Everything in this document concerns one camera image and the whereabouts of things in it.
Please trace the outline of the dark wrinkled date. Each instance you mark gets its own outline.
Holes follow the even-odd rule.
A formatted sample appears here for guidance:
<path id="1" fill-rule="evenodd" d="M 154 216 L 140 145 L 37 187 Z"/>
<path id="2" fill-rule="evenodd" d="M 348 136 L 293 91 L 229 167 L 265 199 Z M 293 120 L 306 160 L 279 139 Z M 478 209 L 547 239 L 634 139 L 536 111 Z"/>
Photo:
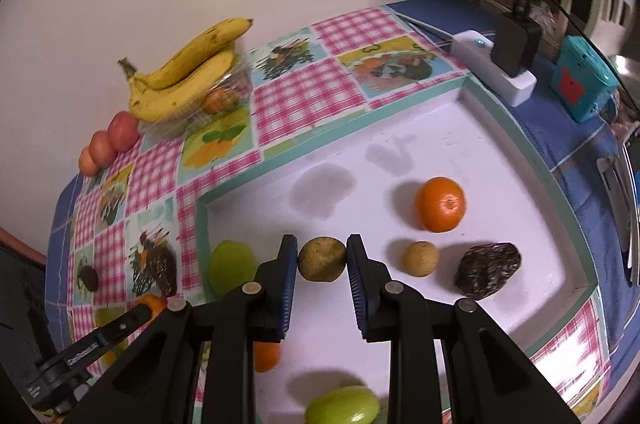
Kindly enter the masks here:
<path id="1" fill-rule="evenodd" d="M 454 285 L 471 300 L 496 294 L 520 269 L 522 255 L 509 242 L 474 245 L 457 266 Z"/>

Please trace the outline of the orange mandarin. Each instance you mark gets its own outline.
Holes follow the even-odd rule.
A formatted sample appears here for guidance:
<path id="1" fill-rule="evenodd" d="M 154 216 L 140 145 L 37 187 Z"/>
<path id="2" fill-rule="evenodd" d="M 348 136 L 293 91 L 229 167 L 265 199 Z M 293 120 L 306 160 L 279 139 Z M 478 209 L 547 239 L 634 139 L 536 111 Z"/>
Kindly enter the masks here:
<path id="1" fill-rule="evenodd" d="M 138 303 L 147 306 L 151 311 L 151 319 L 155 319 L 166 308 L 167 302 L 153 294 L 145 294 L 138 299 Z"/>
<path id="2" fill-rule="evenodd" d="M 279 343 L 256 342 L 254 344 L 254 368 L 257 373 L 273 370 L 280 362 L 281 347 Z"/>
<path id="3" fill-rule="evenodd" d="M 434 177 L 424 182 L 416 192 L 414 209 L 423 229 L 448 232 L 457 228 L 465 216 L 465 194 L 454 180 Z"/>

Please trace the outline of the green jujube fruit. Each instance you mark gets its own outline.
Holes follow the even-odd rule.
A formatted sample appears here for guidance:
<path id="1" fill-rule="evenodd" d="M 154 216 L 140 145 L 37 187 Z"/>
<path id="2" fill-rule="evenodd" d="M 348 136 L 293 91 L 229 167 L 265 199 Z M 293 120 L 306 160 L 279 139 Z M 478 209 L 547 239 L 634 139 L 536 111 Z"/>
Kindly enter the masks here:
<path id="1" fill-rule="evenodd" d="M 311 401 L 306 407 L 306 423 L 372 423 L 381 405 L 372 390 L 345 386 Z"/>
<path id="2" fill-rule="evenodd" d="M 210 255 L 208 280 L 218 298 L 254 280 L 257 270 L 252 249 L 245 243 L 223 240 Z"/>

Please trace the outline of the brown longan fruit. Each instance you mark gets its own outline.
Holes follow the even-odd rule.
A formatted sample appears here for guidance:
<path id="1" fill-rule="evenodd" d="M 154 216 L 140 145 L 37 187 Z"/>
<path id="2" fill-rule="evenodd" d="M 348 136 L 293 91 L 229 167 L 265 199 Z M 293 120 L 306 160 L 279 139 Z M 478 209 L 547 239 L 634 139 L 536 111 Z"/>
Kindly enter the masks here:
<path id="1" fill-rule="evenodd" d="M 346 266 L 346 248 L 330 236 L 309 240 L 298 254 L 298 271 L 311 282 L 333 282 Z"/>
<path id="2" fill-rule="evenodd" d="M 402 270 L 413 277 L 426 277 L 434 272 L 439 262 L 439 249 L 428 241 L 416 241 L 402 253 Z"/>

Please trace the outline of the pink checkered fruit tablecloth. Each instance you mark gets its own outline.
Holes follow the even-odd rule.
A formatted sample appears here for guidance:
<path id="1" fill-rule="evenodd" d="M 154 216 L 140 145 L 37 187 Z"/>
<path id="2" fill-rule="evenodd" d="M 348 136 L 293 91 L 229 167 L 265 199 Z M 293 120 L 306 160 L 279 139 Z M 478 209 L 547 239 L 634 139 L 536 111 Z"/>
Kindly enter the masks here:
<path id="1" fill-rule="evenodd" d="M 247 103 L 167 140 L 139 140 L 94 180 L 73 210 L 75 241 L 67 279 L 72 286 L 72 342 L 134 306 L 160 295 L 149 248 L 176 263 L 176 292 L 190 303 L 216 295 L 208 264 L 198 263 L 193 216 L 198 195 L 282 152 L 289 144 L 336 127 L 432 85 L 471 75 L 390 10 L 370 8 L 303 28 L 253 50 Z M 570 404 L 588 415 L 608 381 L 605 360 L 597 392 Z"/>

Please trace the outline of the white tray with teal rim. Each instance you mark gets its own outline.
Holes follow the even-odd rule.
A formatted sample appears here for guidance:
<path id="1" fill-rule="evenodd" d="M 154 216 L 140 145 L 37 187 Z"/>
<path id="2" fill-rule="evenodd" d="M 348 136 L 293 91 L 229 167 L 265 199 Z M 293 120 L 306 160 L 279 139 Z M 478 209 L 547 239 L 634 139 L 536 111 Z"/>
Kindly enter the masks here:
<path id="1" fill-rule="evenodd" d="M 422 228 L 419 188 L 447 177 L 466 213 L 448 232 Z M 454 273 L 473 245 L 509 242 L 522 255 L 514 276 L 482 301 L 568 404 L 597 392 L 605 363 L 598 280 L 586 238 L 564 193 L 520 125 L 471 75 L 427 87 L 289 144 L 198 195 L 198 263 L 223 240 L 272 259 L 282 236 L 359 234 L 368 255 L 425 297 L 452 303 Z M 402 270 L 408 245 L 439 249 L 436 270 Z"/>

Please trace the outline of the far orange-red apple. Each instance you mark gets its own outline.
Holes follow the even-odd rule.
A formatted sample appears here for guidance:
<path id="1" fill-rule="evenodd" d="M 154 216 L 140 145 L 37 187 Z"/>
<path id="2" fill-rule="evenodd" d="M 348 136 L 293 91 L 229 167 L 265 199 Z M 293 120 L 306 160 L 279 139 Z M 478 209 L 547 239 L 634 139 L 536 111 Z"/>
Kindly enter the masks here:
<path id="1" fill-rule="evenodd" d="M 101 171 L 101 166 L 94 162 L 88 147 L 84 147 L 80 152 L 78 168 L 86 177 L 94 177 Z"/>

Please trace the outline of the blue plaid bedsheet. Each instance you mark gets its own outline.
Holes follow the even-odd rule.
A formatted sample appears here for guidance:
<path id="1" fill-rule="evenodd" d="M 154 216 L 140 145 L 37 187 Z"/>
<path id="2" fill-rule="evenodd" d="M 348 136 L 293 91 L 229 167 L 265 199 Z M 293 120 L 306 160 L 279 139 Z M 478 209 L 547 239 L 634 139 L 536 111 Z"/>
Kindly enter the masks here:
<path id="1" fill-rule="evenodd" d="M 536 88 L 533 98 L 514 111 L 529 141 L 540 153 L 570 201 L 584 230 L 596 265 L 608 337 L 605 377 L 608 390 L 625 384 L 639 360 L 639 292 L 626 283 L 613 215 L 596 161 L 614 151 L 614 136 L 605 122 L 592 118 L 574 122 L 551 89 Z M 67 279 L 70 249 L 75 241 L 73 213 L 82 196 L 94 186 L 92 179 L 76 176 L 56 203 L 48 248 L 44 313 L 57 348 L 74 337 L 70 318 L 72 286 Z"/>

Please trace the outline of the middle red apple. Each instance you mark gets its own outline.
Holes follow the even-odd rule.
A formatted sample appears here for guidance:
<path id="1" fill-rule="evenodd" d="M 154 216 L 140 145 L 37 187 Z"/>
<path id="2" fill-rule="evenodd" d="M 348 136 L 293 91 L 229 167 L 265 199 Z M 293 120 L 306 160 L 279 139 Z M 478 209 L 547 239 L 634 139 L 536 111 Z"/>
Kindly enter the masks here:
<path id="1" fill-rule="evenodd" d="M 110 167 L 117 156 L 117 151 L 113 147 L 106 130 L 95 132 L 89 144 L 89 154 L 97 166 L 101 168 Z"/>

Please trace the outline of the smartphone on stand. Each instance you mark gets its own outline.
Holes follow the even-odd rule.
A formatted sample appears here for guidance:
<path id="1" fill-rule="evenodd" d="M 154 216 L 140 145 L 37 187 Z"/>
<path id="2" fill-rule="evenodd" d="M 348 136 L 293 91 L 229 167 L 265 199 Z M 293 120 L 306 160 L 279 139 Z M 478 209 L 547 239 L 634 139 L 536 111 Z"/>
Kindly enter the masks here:
<path id="1" fill-rule="evenodd" d="M 634 169 L 626 144 L 616 141 L 617 153 L 597 159 L 614 217 L 620 256 L 627 282 L 639 285 L 639 205 Z"/>

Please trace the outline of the red apple nearest bananas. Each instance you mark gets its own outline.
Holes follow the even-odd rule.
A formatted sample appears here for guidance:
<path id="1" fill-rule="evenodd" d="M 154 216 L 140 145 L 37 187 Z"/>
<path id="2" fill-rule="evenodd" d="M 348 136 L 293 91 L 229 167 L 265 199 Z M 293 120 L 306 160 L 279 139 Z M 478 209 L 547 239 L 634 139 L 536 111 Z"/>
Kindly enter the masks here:
<path id="1" fill-rule="evenodd" d="M 118 112 L 108 125 L 107 136 L 118 152 L 129 151 L 139 140 L 139 121 L 128 111 Z"/>

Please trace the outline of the yellow banana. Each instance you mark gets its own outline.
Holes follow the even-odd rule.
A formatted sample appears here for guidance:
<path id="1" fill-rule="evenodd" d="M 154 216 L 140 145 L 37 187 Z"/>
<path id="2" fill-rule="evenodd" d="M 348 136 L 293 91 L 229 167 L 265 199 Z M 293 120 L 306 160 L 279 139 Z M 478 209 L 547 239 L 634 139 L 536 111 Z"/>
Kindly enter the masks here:
<path id="1" fill-rule="evenodd" d="M 145 84 L 125 59 L 120 66 L 127 75 L 129 111 L 139 121 L 155 123 L 189 110 L 232 70 L 235 61 L 234 48 L 229 46 L 203 62 L 180 82 L 157 90 Z"/>
<path id="2" fill-rule="evenodd" d="M 253 25 L 252 19 L 229 18 L 222 20 L 194 37 L 178 50 L 163 66 L 151 74 L 139 72 L 127 58 L 118 64 L 127 78 L 137 78 L 152 89 L 165 89 L 186 78 L 198 66 L 225 46 L 243 36 Z"/>

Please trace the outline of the teal toy box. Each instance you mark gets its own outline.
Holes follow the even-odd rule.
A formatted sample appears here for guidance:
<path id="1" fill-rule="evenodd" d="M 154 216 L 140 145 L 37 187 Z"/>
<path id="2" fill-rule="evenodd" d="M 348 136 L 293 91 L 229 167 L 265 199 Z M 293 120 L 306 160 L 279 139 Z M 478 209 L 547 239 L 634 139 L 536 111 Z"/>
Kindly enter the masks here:
<path id="1" fill-rule="evenodd" d="M 583 123 L 605 107 L 618 80 L 582 36 L 570 35 L 563 40 L 550 87 L 572 119 Z"/>

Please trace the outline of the black power adapter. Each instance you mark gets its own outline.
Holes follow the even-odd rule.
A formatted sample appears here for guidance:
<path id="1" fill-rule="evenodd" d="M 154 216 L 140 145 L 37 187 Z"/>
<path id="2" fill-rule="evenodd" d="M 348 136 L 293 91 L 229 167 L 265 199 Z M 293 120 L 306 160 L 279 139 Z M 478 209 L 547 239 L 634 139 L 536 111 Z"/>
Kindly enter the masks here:
<path id="1" fill-rule="evenodd" d="M 500 17 L 490 58 L 507 76 L 517 77 L 534 62 L 542 27 L 531 18 L 507 12 Z"/>

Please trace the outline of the upper yellow banana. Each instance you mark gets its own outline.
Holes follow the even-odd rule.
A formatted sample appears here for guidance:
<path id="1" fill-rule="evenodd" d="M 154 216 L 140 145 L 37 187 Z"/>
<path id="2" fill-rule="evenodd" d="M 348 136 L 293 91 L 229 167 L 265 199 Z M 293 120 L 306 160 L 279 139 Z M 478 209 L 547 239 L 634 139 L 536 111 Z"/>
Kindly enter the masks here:
<path id="1" fill-rule="evenodd" d="M 118 64 L 127 78 L 137 78 L 152 89 L 165 89 L 186 78 L 198 66 L 225 46 L 243 36 L 253 25 L 252 19 L 229 18 L 222 20 L 194 37 L 178 50 L 163 66 L 151 74 L 139 72 L 127 58 Z"/>

